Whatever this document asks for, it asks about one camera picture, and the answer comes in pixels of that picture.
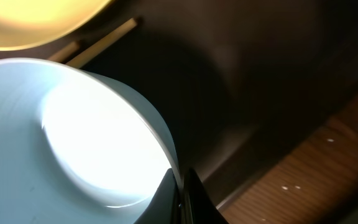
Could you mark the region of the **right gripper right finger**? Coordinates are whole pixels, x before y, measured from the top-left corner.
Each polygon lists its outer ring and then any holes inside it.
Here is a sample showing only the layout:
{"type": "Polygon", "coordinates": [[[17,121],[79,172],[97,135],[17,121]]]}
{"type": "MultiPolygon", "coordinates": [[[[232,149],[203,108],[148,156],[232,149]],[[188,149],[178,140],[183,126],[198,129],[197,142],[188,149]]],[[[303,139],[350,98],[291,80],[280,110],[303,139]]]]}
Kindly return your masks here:
{"type": "Polygon", "coordinates": [[[189,169],[185,174],[182,207],[184,223],[228,224],[213,205],[194,169],[189,169]]]}

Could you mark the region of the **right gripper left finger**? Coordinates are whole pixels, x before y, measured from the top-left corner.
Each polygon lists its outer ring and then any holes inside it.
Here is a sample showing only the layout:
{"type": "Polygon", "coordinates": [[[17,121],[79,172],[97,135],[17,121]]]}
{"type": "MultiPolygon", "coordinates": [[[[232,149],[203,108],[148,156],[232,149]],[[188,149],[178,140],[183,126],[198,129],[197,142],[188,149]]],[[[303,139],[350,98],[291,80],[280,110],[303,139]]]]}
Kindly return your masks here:
{"type": "Polygon", "coordinates": [[[171,169],[168,169],[149,206],[135,224],[179,224],[180,195],[171,169]]]}

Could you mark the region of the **light blue bowl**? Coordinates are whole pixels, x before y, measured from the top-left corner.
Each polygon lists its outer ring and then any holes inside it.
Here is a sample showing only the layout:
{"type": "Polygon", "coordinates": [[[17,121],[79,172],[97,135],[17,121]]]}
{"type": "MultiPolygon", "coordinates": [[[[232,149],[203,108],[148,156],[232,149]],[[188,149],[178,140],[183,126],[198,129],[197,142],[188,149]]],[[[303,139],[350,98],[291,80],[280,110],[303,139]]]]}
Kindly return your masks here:
{"type": "Polygon", "coordinates": [[[178,159],[169,128],[112,78],[0,60],[0,223],[135,223],[178,159]]]}

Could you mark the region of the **yellow round plate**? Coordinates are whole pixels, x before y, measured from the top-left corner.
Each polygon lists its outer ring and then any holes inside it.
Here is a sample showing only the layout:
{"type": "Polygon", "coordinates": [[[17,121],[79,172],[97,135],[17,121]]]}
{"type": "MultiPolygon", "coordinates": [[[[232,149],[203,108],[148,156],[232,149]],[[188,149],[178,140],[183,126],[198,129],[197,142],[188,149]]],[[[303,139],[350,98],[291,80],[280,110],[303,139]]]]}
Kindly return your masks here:
{"type": "Polygon", "coordinates": [[[0,51],[57,40],[86,24],[112,0],[0,0],[0,51]]]}

